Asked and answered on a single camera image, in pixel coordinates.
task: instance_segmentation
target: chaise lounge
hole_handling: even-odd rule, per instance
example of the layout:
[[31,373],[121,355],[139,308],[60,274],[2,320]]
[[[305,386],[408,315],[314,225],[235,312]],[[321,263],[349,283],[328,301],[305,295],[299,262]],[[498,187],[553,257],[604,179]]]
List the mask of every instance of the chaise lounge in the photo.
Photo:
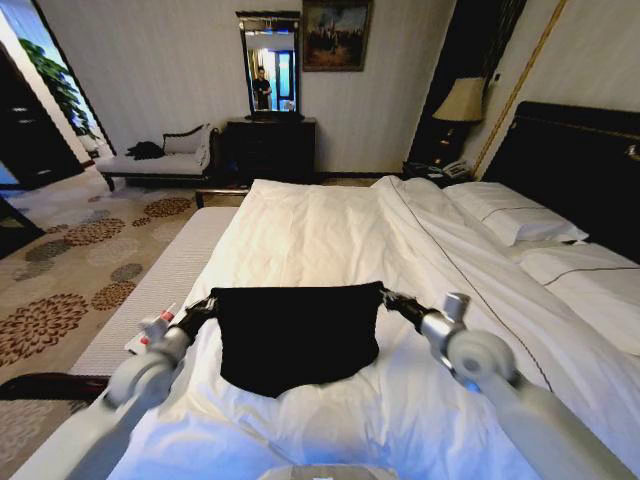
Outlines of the chaise lounge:
[[96,160],[96,168],[112,192],[115,188],[114,177],[209,183],[213,173],[222,165],[219,137],[219,130],[210,124],[200,125],[185,133],[165,133],[162,135],[164,156],[134,160],[117,155]]

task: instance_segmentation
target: black headboard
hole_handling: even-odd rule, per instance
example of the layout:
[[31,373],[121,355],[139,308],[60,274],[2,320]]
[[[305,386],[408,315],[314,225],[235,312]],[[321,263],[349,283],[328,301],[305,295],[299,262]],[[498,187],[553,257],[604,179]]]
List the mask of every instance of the black headboard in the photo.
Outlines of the black headboard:
[[640,263],[640,113],[522,102],[483,181],[500,182]]

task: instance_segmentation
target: picture frame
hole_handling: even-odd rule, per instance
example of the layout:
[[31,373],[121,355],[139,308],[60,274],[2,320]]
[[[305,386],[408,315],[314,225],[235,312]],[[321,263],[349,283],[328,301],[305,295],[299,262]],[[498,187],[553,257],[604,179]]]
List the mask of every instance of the picture frame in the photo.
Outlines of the picture frame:
[[362,71],[372,0],[303,0],[302,69]]

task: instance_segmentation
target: floral carpet pattern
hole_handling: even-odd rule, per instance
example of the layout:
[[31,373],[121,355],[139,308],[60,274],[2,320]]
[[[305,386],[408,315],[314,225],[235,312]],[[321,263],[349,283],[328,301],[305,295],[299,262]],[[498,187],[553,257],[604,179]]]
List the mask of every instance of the floral carpet pattern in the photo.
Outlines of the floral carpet pattern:
[[[68,371],[196,208],[193,187],[111,193],[94,168],[8,200],[46,235],[0,260],[0,383]],[[0,479],[77,408],[0,401]]]

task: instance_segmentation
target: white pillow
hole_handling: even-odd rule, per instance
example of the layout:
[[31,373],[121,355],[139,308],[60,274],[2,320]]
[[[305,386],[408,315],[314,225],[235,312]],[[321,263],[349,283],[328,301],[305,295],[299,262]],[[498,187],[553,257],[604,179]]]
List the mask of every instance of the white pillow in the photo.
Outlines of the white pillow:
[[640,265],[588,244],[529,250],[520,266],[619,350],[640,355]]
[[564,242],[588,236],[557,213],[499,183],[461,183],[444,191],[508,247],[519,240]]
[[196,163],[201,167],[206,167],[207,165],[209,165],[209,162],[211,160],[211,144],[209,140],[211,137],[211,130],[213,130],[213,128],[213,125],[211,125],[210,123],[205,123],[200,130],[200,145],[196,150],[195,159]]

